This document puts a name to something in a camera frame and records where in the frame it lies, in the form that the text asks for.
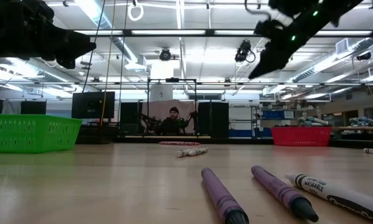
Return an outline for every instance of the wooden floor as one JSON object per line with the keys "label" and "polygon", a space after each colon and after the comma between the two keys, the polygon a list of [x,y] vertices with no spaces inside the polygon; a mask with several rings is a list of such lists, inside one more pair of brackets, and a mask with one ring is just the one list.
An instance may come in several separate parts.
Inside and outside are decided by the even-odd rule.
{"label": "wooden floor", "polygon": [[[185,147],[158,144],[0,154],[0,224],[220,223],[202,186],[204,167],[218,175],[250,223],[307,223],[291,215],[252,178],[253,165],[263,166],[285,182],[285,173],[305,173],[373,196],[373,155],[361,150],[206,146],[208,154],[180,159],[174,154]],[[318,213],[318,223],[367,223],[303,194]]]}

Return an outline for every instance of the blue bin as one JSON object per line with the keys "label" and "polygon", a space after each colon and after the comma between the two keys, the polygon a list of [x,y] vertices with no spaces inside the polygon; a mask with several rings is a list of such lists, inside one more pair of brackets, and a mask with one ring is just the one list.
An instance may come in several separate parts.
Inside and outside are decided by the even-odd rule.
{"label": "blue bin", "polygon": [[260,131],[260,128],[254,128],[254,134],[256,138],[271,138],[272,132],[270,128],[264,128],[263,131]]}

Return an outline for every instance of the crayon tip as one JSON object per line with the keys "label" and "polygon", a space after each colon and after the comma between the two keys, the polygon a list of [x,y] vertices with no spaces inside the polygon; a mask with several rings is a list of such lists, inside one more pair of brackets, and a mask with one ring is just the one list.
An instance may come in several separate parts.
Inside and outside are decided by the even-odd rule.
{"label": "crayon tip", "polygon": [[291,203],[291,210],[296,216],[305,218],[311,222],[317,222],[319,220],[319,217],[313,210],[311,203],[306,198],[300,197],[295,199]]}
{"label": "crayon tip", "polygon": [[248,224],[248,216],[243,211],[233,210],[227,214],[225,224]]}

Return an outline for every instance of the window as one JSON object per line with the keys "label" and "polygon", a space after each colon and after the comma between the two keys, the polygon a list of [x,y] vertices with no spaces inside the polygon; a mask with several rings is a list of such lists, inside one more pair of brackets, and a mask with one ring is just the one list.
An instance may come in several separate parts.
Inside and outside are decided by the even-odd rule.
{"label": "window", "polygon": [[[197,100],[221,100],[222,94],[197,94]],[[189,99],[194,100],[194,94],[189,94]]]}

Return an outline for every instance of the hook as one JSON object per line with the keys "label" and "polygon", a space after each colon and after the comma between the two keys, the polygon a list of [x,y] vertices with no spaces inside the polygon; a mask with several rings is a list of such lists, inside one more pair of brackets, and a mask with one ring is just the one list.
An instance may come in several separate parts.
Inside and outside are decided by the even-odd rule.
{"label": "hook", "polygon": [[62,2],[62,4],[63,4],[64,7],[68,7],[67,0],[64,0],[64,1]]}

